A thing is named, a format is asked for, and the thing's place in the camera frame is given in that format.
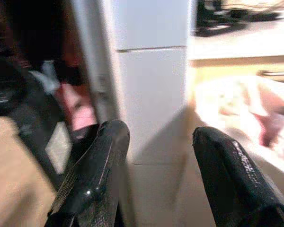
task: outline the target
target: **tan surface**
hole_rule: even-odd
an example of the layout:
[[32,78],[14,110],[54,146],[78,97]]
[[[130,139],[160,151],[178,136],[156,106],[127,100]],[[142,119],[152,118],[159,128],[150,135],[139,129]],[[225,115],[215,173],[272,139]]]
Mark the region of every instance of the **tan surface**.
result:
[[0,227],[42,227],[55,193],[8,118],[0,118]]
[[196,82],[226,76],[256,75],[260,70],[284,71],[284,56],[228,58],[189,61],[196,70]]

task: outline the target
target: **beige floor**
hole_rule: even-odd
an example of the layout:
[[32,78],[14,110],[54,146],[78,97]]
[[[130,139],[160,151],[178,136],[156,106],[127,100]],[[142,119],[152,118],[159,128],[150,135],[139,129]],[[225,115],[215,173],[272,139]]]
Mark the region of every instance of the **beige floor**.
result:
[[55,193],[17,129],[0,118],[0,227],[42,227]]

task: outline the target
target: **cabinet door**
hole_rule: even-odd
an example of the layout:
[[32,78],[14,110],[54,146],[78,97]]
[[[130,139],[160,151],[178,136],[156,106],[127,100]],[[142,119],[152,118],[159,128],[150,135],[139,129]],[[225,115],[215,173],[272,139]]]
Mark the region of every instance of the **cabinet door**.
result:
[[188,0],[115,0],[118,50],[186,46]]
[[185,130],[185,49],[120,53],[129,153],[137,164],[177,161]]

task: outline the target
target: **person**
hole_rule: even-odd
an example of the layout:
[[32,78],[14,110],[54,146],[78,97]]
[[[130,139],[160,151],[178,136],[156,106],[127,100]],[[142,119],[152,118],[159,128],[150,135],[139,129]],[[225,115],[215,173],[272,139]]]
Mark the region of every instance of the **person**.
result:
[[95,124],[91,101],[79,66],[75,32],[63,0],[2,0],[6,12],[5,37],[23,68],[41,71],[43,62],[54,60],[60,87],[57,98],[64,106],[73,130]]

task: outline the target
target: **kitchen counter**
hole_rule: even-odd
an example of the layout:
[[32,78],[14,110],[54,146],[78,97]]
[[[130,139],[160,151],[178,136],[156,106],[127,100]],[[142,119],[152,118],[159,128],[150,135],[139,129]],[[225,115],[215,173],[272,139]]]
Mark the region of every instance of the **kitchen counter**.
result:
[[188,59],[284,55],[284,20],[249,23],[247,28],[212,37],[188,38]]

